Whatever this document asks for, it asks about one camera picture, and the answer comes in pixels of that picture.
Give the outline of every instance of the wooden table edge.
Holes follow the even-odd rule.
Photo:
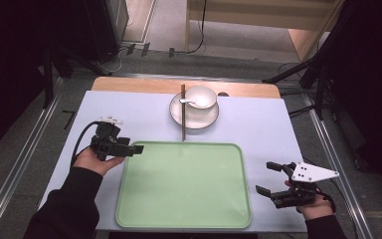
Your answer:
[[[186,89],[194,86],[206,86],[216,94],[226,93],[230,97],[280,99],[281,94],[275,85],[237,83],[221,81],[203,81],[187,79],[149,79],[149,78],[122,78],[98,77],[92,86],[92,91],[103,92],[131,92],[153,94],[178,94],[181,85]]]

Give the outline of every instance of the metal rail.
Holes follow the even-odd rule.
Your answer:
[[[311,106],[313,104],[312,99],[307,94],[303,95],[306,104],[308,106]],[[355,193],[353,192],[351,185],[349,184],[349,180],[344,172],[342,164],[340,163],[339,157],[336,153],[336,150],[334,149],[334,146],[328,135],[324,122],[319,120],[317,114],[315,113],[315,110],[311,110],[309,113],[312,122],[314,123],[315,129],[317,130],[319,139],[324,148],[330,166],[333,170],[338,171],[340,174],[340,176],[337,177],[337,183],[345,197],[349,214],[351,215],[352,220],[355,223],[359,238],[373,239],[374,236],[368,226],[364,212],[358,200],[356,199]]]
[[[55,97],[49,104],[48,108],[42,110],[36,124],[33,127],[33,130],[30,132],[30,135],[23,146],[23,149],[18,155],[17,160],[15,161],[10,173],[0,189],[0,219],[5,212],[5,209],[8,206],[8,203],[11,200],[21,177],[23,176],[23,173],[55,110],[56,105],[58,104],[63,84],[64,81],[61,78],[58,78],[55,83]]]

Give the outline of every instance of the spoon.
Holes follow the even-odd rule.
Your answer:
[[[191,100],[191,99],[179,99],[179,102],[184,103],[194,103],[198,107],[207,107],[207,102],[204,100]]]

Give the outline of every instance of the white tabletop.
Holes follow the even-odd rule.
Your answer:
[[[78,111],[60,159],[46,189],[48,193],[61,188],[68,175],[75,144],[85,126],[100,117],[123,120],[118,136],[138,140],[181,141],[181,126],[173,120],[169,104],[174,95],[120,92],[87,92]],[[287,190],[287,176],[266,168],[267,161],[279,164],[302,161],[299,147],[283,100],[255,98],[218,98],[219,116],[210,126],[187,129],[187,141],[230,142],[237,144],[244,156],[253,214],[251,224],[241,232],[303,232],[302,215],[294,208],[276,209],[266,197],[256,192],[256,185],[272,192]],[[90,144],[96,128],[85,134],[79,150]],[[95,199],[100,220],[97,230],[119,231],[115,221],[117,197],[123,165],[112,169],[103,179]],[[180,231],[231,232],[225,229]]]

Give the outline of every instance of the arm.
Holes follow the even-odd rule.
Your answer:
[[[346,238],[342,228],[337,222],[331,209],[331,203],[316,195],[314,202],[297,208],[305,218],[306,229],[309,239],[344,239]]]
[[[98,223],[95,198],[101,181],[122,162],[120,157],[100,161],[91,149],[80,153],[61,189],[49,193],[31,218],[24,238],[92,238]]]

